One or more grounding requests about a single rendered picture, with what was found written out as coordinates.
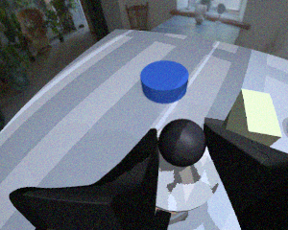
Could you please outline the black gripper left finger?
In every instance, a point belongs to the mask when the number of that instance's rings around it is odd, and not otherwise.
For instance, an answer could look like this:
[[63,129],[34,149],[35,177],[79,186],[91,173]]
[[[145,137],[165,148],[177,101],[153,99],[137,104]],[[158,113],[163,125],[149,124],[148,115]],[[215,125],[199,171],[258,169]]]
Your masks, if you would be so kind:
[[56,230],[153,230],[158,189],[156,129],[94,184],[20,188],[12,206],[33,226]]

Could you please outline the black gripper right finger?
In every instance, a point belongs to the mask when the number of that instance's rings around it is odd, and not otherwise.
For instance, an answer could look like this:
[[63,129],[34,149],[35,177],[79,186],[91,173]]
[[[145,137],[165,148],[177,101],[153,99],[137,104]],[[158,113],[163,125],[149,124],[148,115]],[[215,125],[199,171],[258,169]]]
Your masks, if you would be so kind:
[[288,153],[213,123],[203,131],[241,230],[288,230]]

